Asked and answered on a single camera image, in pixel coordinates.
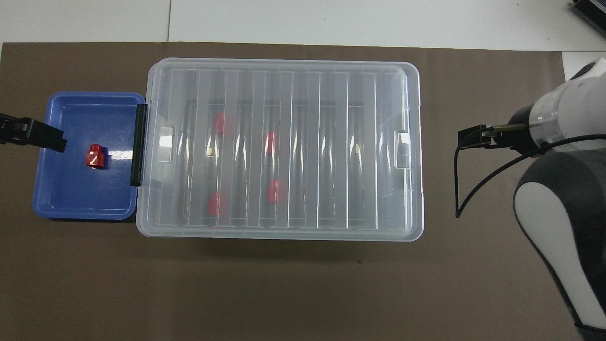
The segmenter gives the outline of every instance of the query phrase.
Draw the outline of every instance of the black vent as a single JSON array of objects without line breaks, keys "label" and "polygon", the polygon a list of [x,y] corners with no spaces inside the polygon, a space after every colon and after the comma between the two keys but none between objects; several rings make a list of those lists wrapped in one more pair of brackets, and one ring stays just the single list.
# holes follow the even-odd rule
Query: black vent
[{"label": "black vent", "polygon": [[572,5],[572,9],[606,36],[606,13],[604,12],[606,7],[603,1],[598,1],[598,3],[595,3],[592,0],[576,0]]}]

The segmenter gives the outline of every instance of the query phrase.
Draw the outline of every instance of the transparent plastic lid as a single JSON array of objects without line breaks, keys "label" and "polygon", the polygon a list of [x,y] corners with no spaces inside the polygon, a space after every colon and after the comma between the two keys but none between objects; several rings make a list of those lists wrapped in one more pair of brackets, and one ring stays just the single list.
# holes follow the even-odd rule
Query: transparent plastic lid
[{"label": "transparent plastic lid", "polygon": [[147,102],[144,235],[422,234],[411,64],[168,58],[150,70]]}]

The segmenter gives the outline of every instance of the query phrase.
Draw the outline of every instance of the red plastic piece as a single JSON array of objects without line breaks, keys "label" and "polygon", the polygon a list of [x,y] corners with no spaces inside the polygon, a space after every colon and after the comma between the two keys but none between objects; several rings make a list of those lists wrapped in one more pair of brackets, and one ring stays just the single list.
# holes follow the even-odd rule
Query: red plastic piece
[{"label": "red plastic piece", "polygon": [[267,201],[271,203],[278,202],[278,181],[272,180],[267,189]]},{"label": "red plastic piece", "polygon": [[100,144],[91,144],[86,153],[86,165],[92,168],[105,168],[105,153]]},{"label": "red plastic piece", "polygon": [[208,202],[208,215],[219,216],[219,192],[213,193]]},{"label": "red plastic piece", "polygon": [[215,116],[215,132],[222,134],[225,127],[225,114],[221,111]]},{"label": "red plastic piece", "polygon": [[265,141],[265,153],[272,154],[276,149],[276,133],[269,132]]}]

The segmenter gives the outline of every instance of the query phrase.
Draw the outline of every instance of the black cable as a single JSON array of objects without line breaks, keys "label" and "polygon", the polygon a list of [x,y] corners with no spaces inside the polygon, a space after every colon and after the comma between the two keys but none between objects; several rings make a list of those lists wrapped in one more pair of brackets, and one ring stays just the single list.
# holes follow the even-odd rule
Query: black cable
[{"label": "black cable", "polygon": [[471,200],[471,198],[473,197],[473,195],[480,190],[480,188],[485,185],[487,182],[489,182],[492,178],[494,178],[495,176],[497,176],[499,173],[501,173],[502,171],[508,169],[509,167],[515,165],[516,163],[519,163],[522,160],[526,160],[529,157],[532,157],[534,155],[537,154],[542,154],[552,148],[561,146],[563,144],[568,144],[568,143],[574,143],[574,142],[580,142],[580,141],[590,141],[590,140],[606,140],[606,134],[592,134],[592,135],[582,135],[582,136],[577,136],[577,137],[571,137],[571,138],[565,138],[563,140],[560,141],[556,141],[556,142],[552,142],[552,143],[548,143],[548,144],[544,144],[541,147],[538,147],[534,150],[531,150],[525,154],[522,154],[521,156],[509,161],[508,163],[505,163],[503,166],[495,169],[492,173],[488,174],[488,176],[486,176],[482,181],[480,181],[472,190],[471,192],[469,192],[469,194],[466,196],[465,200],[463,200],[463,203],[461,204],[461,207],[459,207],[459,178],[458,178],[458,170],[457,170],[457,159],[459,156],[459,151],[461,150],[461,144],[459,143],[459,145],[457,146],[457,149],[454,152],[454,195],[456,197],[456,212],[455,212],[455,217],[459,218],[461,216],[461,213],[463,213],[463,209],[465,208],[465,206],[467,205],[467,203]]}]

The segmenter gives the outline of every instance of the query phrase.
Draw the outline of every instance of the container compartment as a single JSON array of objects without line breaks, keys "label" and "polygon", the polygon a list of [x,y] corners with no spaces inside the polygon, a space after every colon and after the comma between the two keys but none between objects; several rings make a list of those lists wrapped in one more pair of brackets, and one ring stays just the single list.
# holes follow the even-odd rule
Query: container compartment
[{"label": "container compartment", "polygon": [[414,240],[418,73],[406,63],[179,59],[150,71],[143,234]]}]

